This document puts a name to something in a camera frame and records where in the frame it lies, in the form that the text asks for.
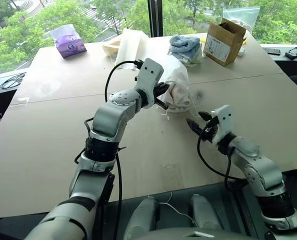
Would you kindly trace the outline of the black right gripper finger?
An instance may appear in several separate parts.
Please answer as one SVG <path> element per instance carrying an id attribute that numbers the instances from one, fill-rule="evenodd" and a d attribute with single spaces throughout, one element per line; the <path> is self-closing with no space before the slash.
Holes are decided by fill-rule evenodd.
<path id="1" fill-rule="evenodd" d="M 213 118 L 212 115 L 206 111 L 199 111 L 198 115 L 206 122 L 210 121 Z"/>
<path id="2" fill-rule="evenodd" d="M 198 136 L 200 136 L 203 133 L 203 129 L 200 128 L 199 124 L 197 122 L 195 122 L 194 120 L 187 118 L 186 122 L 187 122 L 189 128 Z"/>

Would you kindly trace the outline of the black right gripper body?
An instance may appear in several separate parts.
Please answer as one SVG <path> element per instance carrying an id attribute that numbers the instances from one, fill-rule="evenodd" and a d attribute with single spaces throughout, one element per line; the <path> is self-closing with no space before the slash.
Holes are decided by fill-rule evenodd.
<path id="1" fill-rule="evenodd" d="M 219 124 L 219 119 L 217 116 L 211 118 L 209 121 L 206 122 L 206 125 L 203 128 L 201 137 L 200 137 L 203 142 L 205 141 L 208 141 L 210 143 L 213 142 L 213 139 L 218 131 L 218 124 Z"/>

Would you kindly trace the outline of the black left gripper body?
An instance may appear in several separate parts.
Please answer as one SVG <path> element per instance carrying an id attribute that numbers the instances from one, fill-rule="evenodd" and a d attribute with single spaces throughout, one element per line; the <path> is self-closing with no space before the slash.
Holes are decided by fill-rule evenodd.
<path id="1" fill-rule="evenodd" d="M 154 86 L 153 96 L 154 96 L 155 100 L 157 99 L 157 97 L 159 97 L 163 93 L 164 93 L 164 84 L 163 83 L 158 83 L 157 85 Z"/>

